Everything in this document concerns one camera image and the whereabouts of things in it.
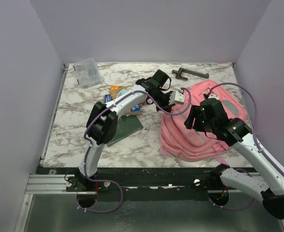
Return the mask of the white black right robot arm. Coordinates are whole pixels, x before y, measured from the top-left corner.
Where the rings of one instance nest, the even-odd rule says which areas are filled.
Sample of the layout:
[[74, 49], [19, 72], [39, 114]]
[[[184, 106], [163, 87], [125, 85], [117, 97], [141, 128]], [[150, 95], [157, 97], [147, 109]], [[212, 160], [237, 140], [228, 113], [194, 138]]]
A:
[[261, 202], [275, 218], [284, 219], [284, 166], [258, 141], [255, 133], [240, 118], [229, 119], [222, 102], [215, 98], [193, 105], [184, 122], [187, 129], [213, 133], [240, 153], [263, 180], [239, 173], [227, 165], [219, 165], [210, 176], [214, 189], [232, 187]]

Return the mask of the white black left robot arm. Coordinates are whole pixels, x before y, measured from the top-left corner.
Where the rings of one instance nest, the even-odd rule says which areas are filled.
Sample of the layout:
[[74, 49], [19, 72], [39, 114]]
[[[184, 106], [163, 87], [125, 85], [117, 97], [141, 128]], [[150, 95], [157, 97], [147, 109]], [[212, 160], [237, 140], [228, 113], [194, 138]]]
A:
[[166, 81], [171, 81], [171, 78], [163, 71], [157, 70], [152, 77], [137, 80], [131, 90], [115, 100], [94, 104], [84, 132], [84, 139], [88, 141], [89, 146], [79, 170], [75, 172], [77, 184], [82, 190], [93, 188], [92, 176], [97, 173], [103, 148], [116, 135], [118, 120], [132, 107], [151, 99], [158, 111], [171, 114], [174, 106], [170, 100], [173, 91], [163, 89]]

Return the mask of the pink student backpack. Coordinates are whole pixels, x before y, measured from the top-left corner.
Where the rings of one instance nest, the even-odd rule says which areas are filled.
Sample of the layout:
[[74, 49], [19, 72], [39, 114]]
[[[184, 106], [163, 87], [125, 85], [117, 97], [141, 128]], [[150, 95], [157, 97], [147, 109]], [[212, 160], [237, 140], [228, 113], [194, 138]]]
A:
[[[230, 94], [223, 86], [215, 88], [213, 93], [219, 96], [225, 111], [230, 119], [240, 118], [247, 121], [248, 114], [241, 103]], [[187, 162], [201, 161], [210, 157], [217, 156], [227, 150], [230, 150], [226, 143], [215, 140], [211, 133], [204, 134], [195, 130], [186, 129], [184, 122], [187, 119], [190, 109], [186, 112], [189, 100], [184, 104], [176, 104], [172, 107], [171, 113], [162, 115], [161, 119], [161, 155], [175, 156]]]

